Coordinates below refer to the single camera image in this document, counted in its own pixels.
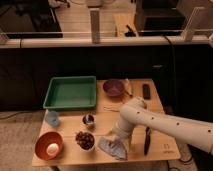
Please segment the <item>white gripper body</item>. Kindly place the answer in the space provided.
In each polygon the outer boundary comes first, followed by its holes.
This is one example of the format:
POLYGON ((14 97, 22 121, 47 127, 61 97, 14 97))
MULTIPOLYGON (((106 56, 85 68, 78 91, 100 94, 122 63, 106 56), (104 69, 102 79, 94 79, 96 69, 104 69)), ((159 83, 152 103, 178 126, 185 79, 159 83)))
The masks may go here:
POLYGON ((120 140, 126 147, 131 145, 131 135, 129 132, 121 130, 110 130, 108 136, 113 136, 116 140, 120 140))

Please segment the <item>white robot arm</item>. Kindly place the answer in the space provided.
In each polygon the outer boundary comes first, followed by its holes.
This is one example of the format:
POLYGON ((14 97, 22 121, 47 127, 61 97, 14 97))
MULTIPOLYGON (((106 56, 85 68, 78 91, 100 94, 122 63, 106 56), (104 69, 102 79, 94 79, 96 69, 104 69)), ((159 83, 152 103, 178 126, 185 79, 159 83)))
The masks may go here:
POLYGON ((112 132, 126 139, 138 125, 150 127, 213 155, 213 123, 152 112, 145 109, 142 97, 134 97, 120 107, 112 132))

